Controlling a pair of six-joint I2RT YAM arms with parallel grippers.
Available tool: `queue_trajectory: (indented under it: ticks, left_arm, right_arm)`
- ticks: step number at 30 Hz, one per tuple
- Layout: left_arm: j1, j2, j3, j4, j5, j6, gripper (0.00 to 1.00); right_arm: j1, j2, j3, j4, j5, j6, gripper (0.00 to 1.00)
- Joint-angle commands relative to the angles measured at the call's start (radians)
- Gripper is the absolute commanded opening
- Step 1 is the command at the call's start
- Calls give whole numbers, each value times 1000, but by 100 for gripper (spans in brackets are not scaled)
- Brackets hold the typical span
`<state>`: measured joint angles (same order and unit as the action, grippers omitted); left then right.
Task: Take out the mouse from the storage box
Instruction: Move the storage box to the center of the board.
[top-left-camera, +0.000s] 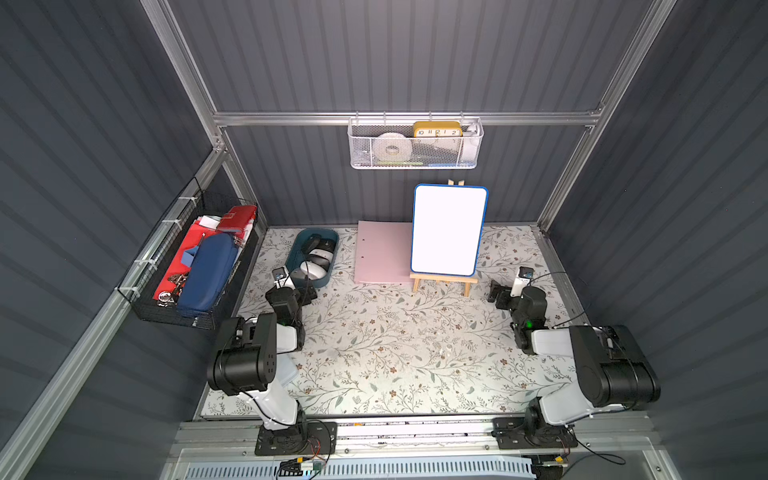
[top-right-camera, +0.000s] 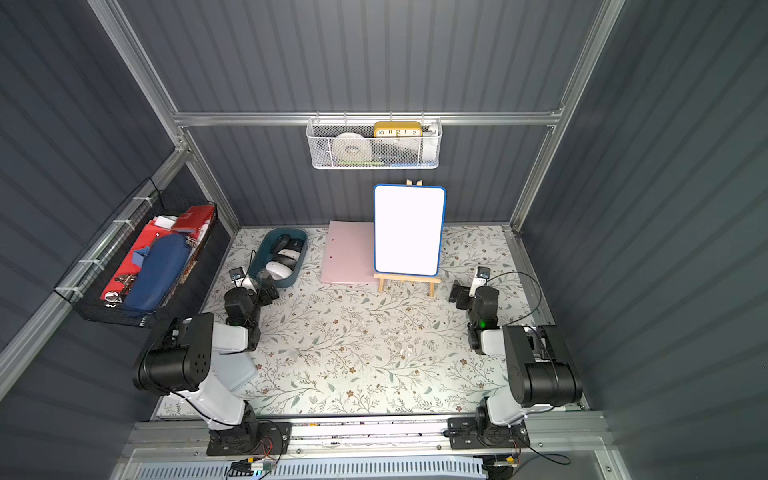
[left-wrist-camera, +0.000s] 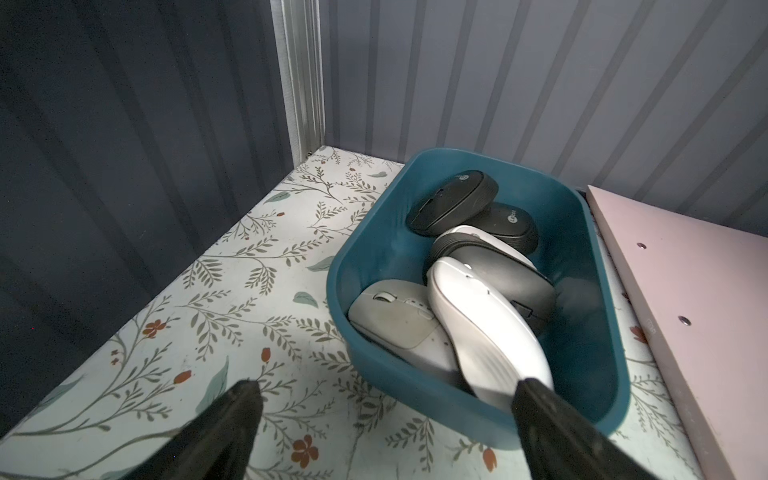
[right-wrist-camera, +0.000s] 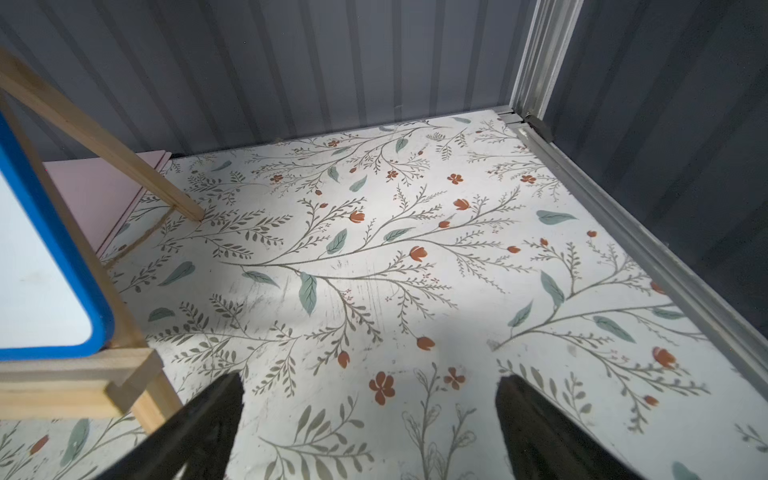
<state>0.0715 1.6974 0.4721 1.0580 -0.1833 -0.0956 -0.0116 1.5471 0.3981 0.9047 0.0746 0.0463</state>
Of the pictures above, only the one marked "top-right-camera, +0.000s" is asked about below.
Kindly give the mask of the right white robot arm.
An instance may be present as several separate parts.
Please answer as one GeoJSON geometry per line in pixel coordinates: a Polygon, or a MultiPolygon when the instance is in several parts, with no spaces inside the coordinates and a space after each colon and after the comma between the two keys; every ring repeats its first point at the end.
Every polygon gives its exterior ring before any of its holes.
{"type": "Polygon", "coordinates": [[[443,435],[454,450],[526,448],[528,417],[574,404],[583,394],[561,332],[554,325],[501,325],[499,291],[487,284],[454,283],[449,301],[467,313],[470,348],[505,361],[507,385],[483,397],[472,420],[450,419],[443,435]]]}

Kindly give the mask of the light grey white mouse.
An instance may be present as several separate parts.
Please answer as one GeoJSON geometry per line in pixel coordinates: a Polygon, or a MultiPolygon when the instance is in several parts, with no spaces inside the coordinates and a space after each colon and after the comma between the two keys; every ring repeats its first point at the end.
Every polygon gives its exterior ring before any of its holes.
{"type": "Polygon", "coordinates": [[[293,274],[293,270],[278,261],[270,261],[266,264],[265,270],[275,280],[287,280],[293,274]]]}

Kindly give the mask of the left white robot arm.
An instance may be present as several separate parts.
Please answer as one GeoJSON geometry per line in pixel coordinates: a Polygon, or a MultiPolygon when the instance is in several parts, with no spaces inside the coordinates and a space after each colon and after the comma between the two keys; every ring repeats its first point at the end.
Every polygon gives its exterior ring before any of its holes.
{"type": "Polygon", "coordinates": [[[256,289],[232,288],[224,295],[223,323],[212,313],[162,320],[134,363],[137,389],[179,400],[206,422],[209,456],[287,452],[290,425],[258,419],[219,377],[232,378],[229,367],[255,371],[250,354],[261,336],[260,310],[278,298],[277,288],[266,282],[256,289]]]}

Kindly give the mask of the teal plastic storage box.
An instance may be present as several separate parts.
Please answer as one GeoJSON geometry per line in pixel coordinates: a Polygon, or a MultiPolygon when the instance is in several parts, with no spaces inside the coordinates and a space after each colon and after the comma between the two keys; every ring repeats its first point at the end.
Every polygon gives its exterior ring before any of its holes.
{"type": "Polygon", "coordinates": [[[259,247],[252,252],[246,269],[246,273],[250,277],[254,288],[258,288],[260,282],[264,279],[273,280],[278,289],[291,287],[298,279],[304,258],[308,251],[308,244],[307,233],[303,230],[278,228],[269,231],[261,241],[259,247]],[[275,239],[281,234],[289,234],[291,238],[296,237],[304,239],[305,245],[303,251],[298,254],[297,252],[283,249],[277,255],[272,255],[270,253],[270,247],[275,239]],[[287,280],[275,281],[265,270],[266,264],[270,261],[278,261],[289,266],[293,270],[293,274],[287,280]]]}

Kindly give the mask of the black mouse with logo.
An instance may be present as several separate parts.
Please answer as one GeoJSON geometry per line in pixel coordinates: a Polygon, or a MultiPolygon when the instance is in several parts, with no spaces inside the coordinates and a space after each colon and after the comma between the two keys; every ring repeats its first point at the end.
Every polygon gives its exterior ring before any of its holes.
{"type": "Polygon", "coordinates": [[[285,249],[291,242],[291,236],[289,234],[279,235],[270,247],[270,253],[277,255],[281,250],[285,249]]]}

